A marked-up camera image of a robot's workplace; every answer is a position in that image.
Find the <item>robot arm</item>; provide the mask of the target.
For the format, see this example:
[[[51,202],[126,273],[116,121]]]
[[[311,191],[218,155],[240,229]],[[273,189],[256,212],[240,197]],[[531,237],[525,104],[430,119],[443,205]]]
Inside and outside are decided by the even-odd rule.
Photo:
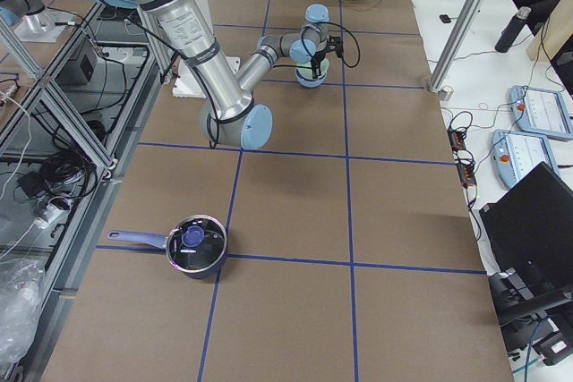
[[[249,60],[233,71],[195,0],[94,1],[139,8],[158,21],[168,47],[180,55],[206,96],[200,123],[213,144],[248,150],[266,144],[273,127],[272,113],[255,102],[252,91],[279,58],[291,58],[298,69],[310,65],[311,78],[299,79],[303,85],[314,87],[325,80],[321,65],[329,37],[329,9],[323,4],[307,7],[304,25],[298,32],[261,38]]]

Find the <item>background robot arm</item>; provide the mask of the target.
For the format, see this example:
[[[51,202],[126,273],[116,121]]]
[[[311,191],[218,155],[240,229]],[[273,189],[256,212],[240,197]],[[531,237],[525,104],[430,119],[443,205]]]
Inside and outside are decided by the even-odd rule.
[[[1,19],[23,42],[56,43],[64,31],[43,0],[1,0]]]

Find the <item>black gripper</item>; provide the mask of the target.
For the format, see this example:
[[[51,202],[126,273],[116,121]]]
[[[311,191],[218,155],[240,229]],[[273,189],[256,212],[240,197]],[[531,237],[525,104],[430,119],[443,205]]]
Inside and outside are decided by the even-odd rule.
[[[312,67],[312,77],[313,78],[319,78],[320,77],[320,66],[321,66],[321,62],[323,60],[324,60],[324,52],[323,51],[317,52],[312,56],[310,64]]]

